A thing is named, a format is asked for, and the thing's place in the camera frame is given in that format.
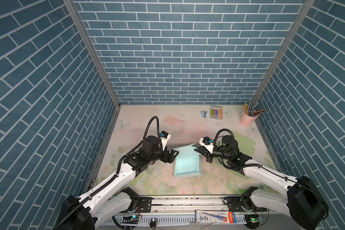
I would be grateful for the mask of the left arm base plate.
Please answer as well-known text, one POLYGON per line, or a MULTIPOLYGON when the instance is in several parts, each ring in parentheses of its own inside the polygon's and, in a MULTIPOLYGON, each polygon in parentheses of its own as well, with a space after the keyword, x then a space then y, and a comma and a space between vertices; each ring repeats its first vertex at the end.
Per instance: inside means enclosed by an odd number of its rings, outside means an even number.
POLYGON ((126 210, 129 213, 150 213, 152 206, 152 197, 133 198, 131 204, 126 210))

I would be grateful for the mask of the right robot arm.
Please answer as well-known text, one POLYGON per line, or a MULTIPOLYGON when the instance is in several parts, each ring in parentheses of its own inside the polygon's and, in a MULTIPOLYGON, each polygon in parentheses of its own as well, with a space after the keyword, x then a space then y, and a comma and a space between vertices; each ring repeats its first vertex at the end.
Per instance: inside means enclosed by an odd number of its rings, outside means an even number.
POLYGON ((252 157, 240 152, 234 136, 226 135, 222 144, 203 137, 196 152, 211 163, 217 158, 228 170, 254 178, 274 189, 274 193, 264 192, 252 186, 241 197, 244 209, 267 208, 291 217, 305 230, 314 230, 329 215, 329 206, 315 183, 308 177, 294 177, 280 173, 260 164, 252 157))

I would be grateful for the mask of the light blue paper box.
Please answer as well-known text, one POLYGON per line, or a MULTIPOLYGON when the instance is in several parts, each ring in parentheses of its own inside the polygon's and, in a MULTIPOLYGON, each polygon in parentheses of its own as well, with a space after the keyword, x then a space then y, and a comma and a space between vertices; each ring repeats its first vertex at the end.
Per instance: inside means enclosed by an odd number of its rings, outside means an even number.
POLYGON ((195 151, 193 145, 175 148, 179 154, 175 158, 174 176, 177 178, 189 178, 201 175, 201 154, 195 151))

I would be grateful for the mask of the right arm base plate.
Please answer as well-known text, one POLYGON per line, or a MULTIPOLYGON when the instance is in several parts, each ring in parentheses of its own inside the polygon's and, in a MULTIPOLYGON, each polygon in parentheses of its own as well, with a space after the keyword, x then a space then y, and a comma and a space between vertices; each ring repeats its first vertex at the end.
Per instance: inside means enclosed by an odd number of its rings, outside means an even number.
POLYGON ((265 212, 266 208, 260 208, 253 204, 248 198, 242 196, 228 196, 223 198, 223 203, 228 206, 231 212, 265 212))

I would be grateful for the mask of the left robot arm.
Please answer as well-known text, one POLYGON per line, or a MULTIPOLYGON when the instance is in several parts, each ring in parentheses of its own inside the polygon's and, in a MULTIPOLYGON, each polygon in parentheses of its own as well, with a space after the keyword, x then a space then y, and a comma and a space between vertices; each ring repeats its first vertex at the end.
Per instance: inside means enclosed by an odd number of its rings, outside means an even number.
POLYGON ((173 163, 179 152, 166 148, 171 135, 163 131, 158 137, 148 136, 125 154, 117 170, 88 192, 69 196, 62 204, 55 230, 95 230, 107 219, 126 211, 134 210, 139 196, 130 188, 122 190, 128 182, 156 161, 173 163))

